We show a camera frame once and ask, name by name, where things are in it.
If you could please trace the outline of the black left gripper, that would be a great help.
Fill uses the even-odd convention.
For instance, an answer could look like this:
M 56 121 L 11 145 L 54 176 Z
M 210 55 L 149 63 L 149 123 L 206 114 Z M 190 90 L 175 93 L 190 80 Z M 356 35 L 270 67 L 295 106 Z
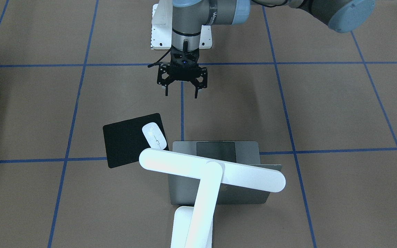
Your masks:
M 164 87 L 164 94 L 169 95 L 169 85 L 175 81 L 190 82 L 194 86 L 194 99 L 197 99 L 201 89 L 208 88 L 208 71 L 200 67 L 198 59 L 200 49 L 182 51 L 171 47 L 159 60 L 156 61 L 156 83 Z

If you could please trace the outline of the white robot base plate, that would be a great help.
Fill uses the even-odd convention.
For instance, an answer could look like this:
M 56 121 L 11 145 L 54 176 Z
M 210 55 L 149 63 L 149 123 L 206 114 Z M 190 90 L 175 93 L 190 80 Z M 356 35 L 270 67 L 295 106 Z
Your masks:
M 196 45 L 199 49 L 211 49 L 212 31 L 209 25 L 202 25 L 198 36 L 188 37 L 175 33 L 174 44 L 183 47 L 183 41 L 189 40 L 189 48 Z M 152 6 L 152 27 L 150 49 L 167 50 L 172 47 L 172 1 L 160 0 Z

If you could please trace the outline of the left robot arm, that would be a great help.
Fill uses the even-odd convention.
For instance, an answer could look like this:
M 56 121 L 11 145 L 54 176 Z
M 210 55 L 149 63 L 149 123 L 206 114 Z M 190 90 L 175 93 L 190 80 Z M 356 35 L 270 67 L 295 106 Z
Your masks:
M 150 64 L 157 66 L 156 83 L 169 94 L 175 81 L 194 86 L 194 97 L 208 86 L 208 71 L 199 65 L 203 27 L 239 25 L 249 19 L 252 7 L 289 7 L 303 10 L 337 33 L 350 32 L 372 14 L 374 0 L 161 0 L 152 16 L 153 27 L 167 28 L 166 55 Z

